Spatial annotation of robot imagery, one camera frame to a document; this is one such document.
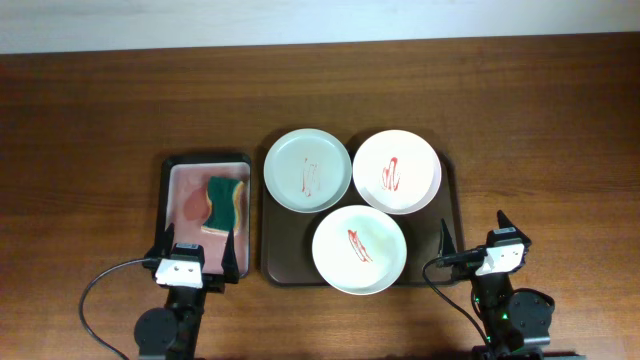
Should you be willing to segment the pink white plate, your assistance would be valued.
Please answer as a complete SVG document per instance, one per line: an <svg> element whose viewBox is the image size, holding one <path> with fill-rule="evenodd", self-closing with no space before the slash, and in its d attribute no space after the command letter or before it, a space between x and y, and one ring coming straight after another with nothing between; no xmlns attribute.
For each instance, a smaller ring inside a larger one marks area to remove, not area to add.
<svg viewBox="0 0 640 360"><path fill-rule="evenodd" d="M352 170L363 200L393 215L426 207L442 181L435 149L421 136L405 130L385 130L366 139L356 151Z"/></svg>

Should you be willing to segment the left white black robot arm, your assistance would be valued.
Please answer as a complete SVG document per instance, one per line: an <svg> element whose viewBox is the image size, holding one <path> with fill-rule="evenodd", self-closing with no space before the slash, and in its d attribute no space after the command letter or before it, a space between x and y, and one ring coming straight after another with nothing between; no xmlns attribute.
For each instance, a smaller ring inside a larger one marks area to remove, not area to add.
<svg viewBox="0 0 640 360"><path fill-rule="evenodd" d="M140 359L193 359L206 296L225 292L239 282L234 233L229 232L221 258L222 272L204 272L204 247L176 243L174 227L156 236L143 266L156 283L168 290L164 306L143 313L134 328Z"/></svg>

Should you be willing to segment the pale green plate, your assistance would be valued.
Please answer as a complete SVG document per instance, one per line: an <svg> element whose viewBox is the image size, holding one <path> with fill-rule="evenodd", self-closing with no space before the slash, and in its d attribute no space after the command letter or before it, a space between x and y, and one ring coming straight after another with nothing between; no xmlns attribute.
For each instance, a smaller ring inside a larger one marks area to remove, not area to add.
<svg viewBox="0 0 640 360"><path fill-rule="evenodd" d="M263 178L274 200L298 213L335 205L347 192L352 163L345 145L313 128L286 133L267 152Z"/></svg>

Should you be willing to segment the white plate front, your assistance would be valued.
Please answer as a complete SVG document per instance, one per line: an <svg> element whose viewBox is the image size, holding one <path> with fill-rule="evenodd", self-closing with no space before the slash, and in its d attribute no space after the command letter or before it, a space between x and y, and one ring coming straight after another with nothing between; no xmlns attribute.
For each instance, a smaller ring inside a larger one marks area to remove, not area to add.
<svg viewBox="0 0 640 360"><path fill-rule="evenodd" d="M350 205L327 215L312 239L312 257L321 277L351 295L379 293L398 280L407 260L405 236L389 215Z"/></svg>

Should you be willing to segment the green yellow sponge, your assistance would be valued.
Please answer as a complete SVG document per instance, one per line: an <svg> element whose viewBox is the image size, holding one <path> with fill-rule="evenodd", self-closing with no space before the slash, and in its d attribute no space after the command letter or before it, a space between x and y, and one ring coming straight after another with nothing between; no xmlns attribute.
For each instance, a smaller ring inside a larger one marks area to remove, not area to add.
<svg viewBox="0 0 640 360"><path fill-rule="evenodd" d="M240 202L245 183L238 179L211 177L206 188L208 216L201 228L214 233L236 232L241 219Z"/></svg>

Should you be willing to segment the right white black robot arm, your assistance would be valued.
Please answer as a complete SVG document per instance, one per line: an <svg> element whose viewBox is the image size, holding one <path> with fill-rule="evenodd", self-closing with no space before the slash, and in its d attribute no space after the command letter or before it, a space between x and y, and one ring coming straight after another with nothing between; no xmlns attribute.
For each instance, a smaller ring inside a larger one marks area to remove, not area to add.
<svg viewBox="0 0 640 360"><path fill-rule="evenodd" d="M471 283L472 325L483 344L471 350L473 359L542 359L550 344L549 327L555 310L552 297L529 288L515 289L510 276L525 265L531 246L504 214L486 243L458 253L442 253L431 263L451 270L450 281Z"/></svg>

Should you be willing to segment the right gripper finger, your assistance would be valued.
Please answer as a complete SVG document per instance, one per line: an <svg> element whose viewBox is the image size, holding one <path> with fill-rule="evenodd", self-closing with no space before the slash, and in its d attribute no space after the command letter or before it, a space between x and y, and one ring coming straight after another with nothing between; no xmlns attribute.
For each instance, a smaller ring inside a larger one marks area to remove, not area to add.
<svg viewBox="0 0 640 360"><path fill-rule="evenodd" d="M497 211L498 229L496 233L522 235L522 231L506 216L502 210Z"/></svg>
<svg viewBox="0 0 640 360"><path fill-rule="evenodd" d="M447 224L444 219L440 222L441 230L440 230L440 244L439 244L439 255L440 256L449 256L457 253L455 242L453 240L452 235L449 232Z"/></svg>

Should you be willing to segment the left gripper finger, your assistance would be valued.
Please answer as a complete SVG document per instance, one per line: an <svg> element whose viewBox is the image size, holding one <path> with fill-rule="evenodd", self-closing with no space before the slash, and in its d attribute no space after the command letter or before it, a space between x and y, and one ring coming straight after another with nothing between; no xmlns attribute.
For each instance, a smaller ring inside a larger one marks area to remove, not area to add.
<svg viewBox="0 0 640 360"><path fill-rule="evenodd" d="M174 242L174 224L170 223L166 229L156 228L154 244L150 248L152 258L168 258Z"/></svg>
<svg viewBox="0 0 640 360"><path fill-rule="evenodd" d="M229 284L237 284L240 279L239 266L235 253L234 231L230 230L227 236L221 267L224 281Z"/></svg>

